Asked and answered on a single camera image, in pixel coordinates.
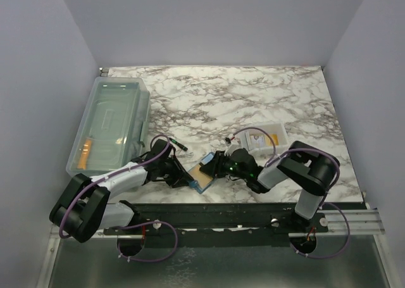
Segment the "clear acrylic card box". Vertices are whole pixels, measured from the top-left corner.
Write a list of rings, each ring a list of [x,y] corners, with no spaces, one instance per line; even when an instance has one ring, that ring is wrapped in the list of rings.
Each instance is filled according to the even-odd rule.
[[[289,148],[289,139],[282,122],[257,123],[254,127],[258,129],[250,128],[236,135],[238,142],[249,154],[271,158],[274,153],[281,154]]]

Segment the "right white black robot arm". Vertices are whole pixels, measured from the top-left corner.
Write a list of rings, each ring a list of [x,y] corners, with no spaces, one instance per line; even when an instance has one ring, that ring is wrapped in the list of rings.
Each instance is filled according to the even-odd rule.
[[[211,178],[229,175],[242,179],[258,194],[270,191],[284,180],[294,181],[302,191],[291,224],[296,231],[305,232],[314,225],[315,213],[339,179],[340,162],[331,154],[295,141],[280,156],[260,166],[246,149],[231,145],[204,161],[199,171]]]

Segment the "credit cards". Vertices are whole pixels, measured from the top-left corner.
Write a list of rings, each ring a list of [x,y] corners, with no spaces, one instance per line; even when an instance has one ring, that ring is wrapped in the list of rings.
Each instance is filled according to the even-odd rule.
[[[277,134],[270,135],[271,140],[265,134],[250,134],[249,139],[251,141],[252,149],[259,149],[262,147],[272,147],[273,145],[278,145],[278,136]]]

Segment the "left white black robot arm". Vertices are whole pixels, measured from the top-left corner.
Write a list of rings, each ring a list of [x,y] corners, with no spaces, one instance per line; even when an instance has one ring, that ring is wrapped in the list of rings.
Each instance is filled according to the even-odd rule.
[[[111,172],[71,178],[49,214],[62,239],[88,241],[99,229],[120,227],[126,234],[140,228],[140,218],[127,203],[109,200],[133,188],[162,181],[171,188],[188,187],[194,179],[175,156],[169,139],[154,141],[148,152]]]

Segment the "teal leather card holder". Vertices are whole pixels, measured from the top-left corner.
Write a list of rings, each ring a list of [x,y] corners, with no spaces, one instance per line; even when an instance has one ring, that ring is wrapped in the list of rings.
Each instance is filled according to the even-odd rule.
[[[200,168],[210,162],[214,155],[215,154],[213,152],[208,153],[187,172],[193,178],[193,181],[189,183],[189,187],[194,189],[198,194],[204,193],[215,181],[213,177],[210,177],[209,175],[206,175],[200,171]]]

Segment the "gold credit card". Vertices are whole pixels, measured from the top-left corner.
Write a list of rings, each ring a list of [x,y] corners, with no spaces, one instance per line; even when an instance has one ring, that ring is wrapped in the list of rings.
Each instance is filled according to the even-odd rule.
[[[200,171],[201,165],[197,164],[189,170],[190,176],[197,182],[197,187],[199,190],[203,191],[205,188],[209,187],[213,181],[213,177]]]

